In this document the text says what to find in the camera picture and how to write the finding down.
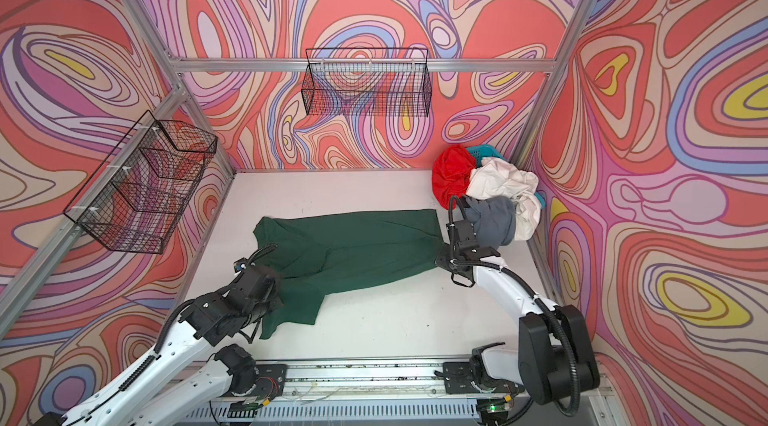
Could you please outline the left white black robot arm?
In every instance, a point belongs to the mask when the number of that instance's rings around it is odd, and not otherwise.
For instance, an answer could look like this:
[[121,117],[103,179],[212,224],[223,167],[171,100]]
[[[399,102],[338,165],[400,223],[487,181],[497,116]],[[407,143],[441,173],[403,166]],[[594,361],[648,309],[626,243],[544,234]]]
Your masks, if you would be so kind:
[[279,275],[244,262],[230,283],[183,302],[163,325],[155,345],[115,379],[63,414],[40,425],[166,425],[223,394],[245,396],[260,373],[235,343],[280,305]]

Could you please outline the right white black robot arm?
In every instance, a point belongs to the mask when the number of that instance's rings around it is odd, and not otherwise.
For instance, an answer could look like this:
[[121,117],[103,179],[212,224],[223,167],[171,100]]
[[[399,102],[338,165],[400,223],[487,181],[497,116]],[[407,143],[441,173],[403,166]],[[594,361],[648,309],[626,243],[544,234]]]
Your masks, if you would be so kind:
[[600,384],[583,314],[534,291],[497,250],[479,244],[468,221],[449,221],[447,232],[437,266],[450,273],[455,285],[484,290],[518,325],[516,347],[497,342],[472,351],[471,381],[483,390],[514,383],[533,402],[552,403],[562,414],[575,415],[582,393]]

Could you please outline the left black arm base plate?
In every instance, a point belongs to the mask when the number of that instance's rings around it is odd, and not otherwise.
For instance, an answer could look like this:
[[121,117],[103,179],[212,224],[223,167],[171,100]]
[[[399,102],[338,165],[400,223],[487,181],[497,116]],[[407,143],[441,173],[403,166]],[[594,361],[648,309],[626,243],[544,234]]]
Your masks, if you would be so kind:
[[234,373],[228,393],[272,400],[283,394],[287,371],[282,363],[246,366]]

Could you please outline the green t shirt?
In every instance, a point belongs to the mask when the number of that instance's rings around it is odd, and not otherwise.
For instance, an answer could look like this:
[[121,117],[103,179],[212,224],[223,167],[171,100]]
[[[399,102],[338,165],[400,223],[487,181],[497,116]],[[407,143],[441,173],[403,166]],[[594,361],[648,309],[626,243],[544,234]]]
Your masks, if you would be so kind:
[[444,245],[433,209],[264,217],[254,236],[260,247],[276,247],[264,264],[280,276],[282,301],[262,320],[262,340],[284,323],[313,325],[329,295],[383,286],[433,269]]

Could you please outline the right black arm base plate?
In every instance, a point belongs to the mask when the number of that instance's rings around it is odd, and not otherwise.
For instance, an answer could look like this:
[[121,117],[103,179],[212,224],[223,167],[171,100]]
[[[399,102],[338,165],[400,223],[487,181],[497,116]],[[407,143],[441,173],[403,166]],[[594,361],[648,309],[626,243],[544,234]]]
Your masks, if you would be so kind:
[[433,374],[443,383],[444,390],[449,395],[516,396],[524,392],[524,388],[517,383],[490,378],[470,361],[443,362]]

